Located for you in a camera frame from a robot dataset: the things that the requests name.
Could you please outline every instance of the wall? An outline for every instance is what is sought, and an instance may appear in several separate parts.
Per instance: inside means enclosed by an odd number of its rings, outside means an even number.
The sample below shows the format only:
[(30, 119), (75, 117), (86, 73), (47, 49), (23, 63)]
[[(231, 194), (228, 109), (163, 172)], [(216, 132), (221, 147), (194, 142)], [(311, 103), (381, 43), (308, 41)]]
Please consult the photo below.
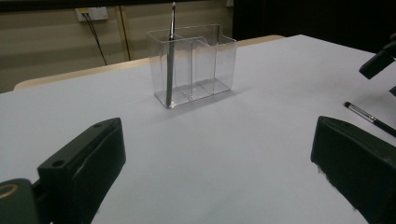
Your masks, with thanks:
[[(170, 4), (125, 7), (132, 60), (148, 56), (146, 31), (169, 29)], [(125, 62), (122, 32), (115, 7), (109, 19), (95, 21), (108, 64)], [(177, 4), (177, 27), (219, 23), (231, 35), (231, 8), (224, 0)], [(86, 22), (74, 9), (0, 14), (0, 93), (24, 80), (103, 66), (104, 61)]]

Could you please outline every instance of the wire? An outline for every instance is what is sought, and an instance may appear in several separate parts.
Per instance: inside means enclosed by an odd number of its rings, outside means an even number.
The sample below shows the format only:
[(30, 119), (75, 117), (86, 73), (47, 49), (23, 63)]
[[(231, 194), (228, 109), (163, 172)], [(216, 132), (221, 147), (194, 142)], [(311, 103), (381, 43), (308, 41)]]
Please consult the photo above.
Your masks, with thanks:
[(95, 28), (93, 27), (93, 23), (92, 23), (90, 14), (82, 13), (82, 16), (85, 18), (85, 20), (87, 21), (88, 25), (90, 26), (91, 32), (93, 34), (93, 37), (95, 38), (96, 44), (97, 44), (97, 46), (99, 48), (99, 51), (100, 51), (100, 53), (102, 55), (103, 61), (105, 62), (105, 65), (107, 65), (107, 62), (106, 62), (106, 59), (105, 59), (105, 55), (103, 54), (102, 48), (100, 47), (99, 38), (98, 38), (98, 35), (97, 35), (96, 31), (95, 31)]

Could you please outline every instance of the clear plastic container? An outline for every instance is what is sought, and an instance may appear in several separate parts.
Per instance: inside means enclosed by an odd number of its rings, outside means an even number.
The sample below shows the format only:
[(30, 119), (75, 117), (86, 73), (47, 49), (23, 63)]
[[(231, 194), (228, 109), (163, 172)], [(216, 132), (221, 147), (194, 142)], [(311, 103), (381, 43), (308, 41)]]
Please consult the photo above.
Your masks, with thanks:
[(229, 91), (237, 42), (218, 24), (147, 33), (154, 95), (167, 108)]

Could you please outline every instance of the white table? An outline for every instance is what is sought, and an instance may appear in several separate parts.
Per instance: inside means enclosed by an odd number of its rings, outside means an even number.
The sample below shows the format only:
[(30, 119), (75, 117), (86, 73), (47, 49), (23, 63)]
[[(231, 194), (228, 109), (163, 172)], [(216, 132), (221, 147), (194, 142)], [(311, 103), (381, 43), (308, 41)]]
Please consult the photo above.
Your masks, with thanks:
[(238, 48), (232, 91), (169, 110), (149, 66), (0, 95), (0, 181), (36, 167), (94, 123), (120, 117), (127, 162), (93, 223), (366, 223), (318, 173), (318, 116), (396, 139), (343, 106), (396, 127), (396, 63), (372, 80), (372, 53), (297, 35)]

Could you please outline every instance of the black object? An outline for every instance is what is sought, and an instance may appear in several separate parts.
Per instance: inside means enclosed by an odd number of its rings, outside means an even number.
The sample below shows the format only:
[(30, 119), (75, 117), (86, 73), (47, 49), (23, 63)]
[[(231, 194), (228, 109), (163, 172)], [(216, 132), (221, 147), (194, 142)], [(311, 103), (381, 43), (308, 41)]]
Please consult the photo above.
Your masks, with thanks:
[(396, 40), (387, 44), (381, 51), (379, 51), (373, 58), (365, 63), (359, 72), (365, 77), (371, 79), (379, 72), (393, 63), (396, 58)]
[(396, 147), (350, 123), (319, 117), (311, 161), (370, 224), (396, 223)]
[(390, 93), (392, 93), (394, 96), (396, 96), (396, 86), (390, 89)]
[(26, 179), (0, 184), (1, 221), (91, 223), (124, 163), (120, 119), (96, 123), (44, 161), (33, 186)]
[(382, 122), (378, 118), (374, 117), (373, 115), (367, 113), (366, 111), (360, 109), (359, 107), (353, 105), (350, 102), (345, 102), (344, 106), (359, 116), (361, 116), (364, 119), (367, 119), (368, 121), (372, 122), (376, 127), (382, 129), (384, 132), (392, 135), (393, 137), (396, 137), (396, 130), (394, 130), (392, 127), (388, 126), (388, 124)]

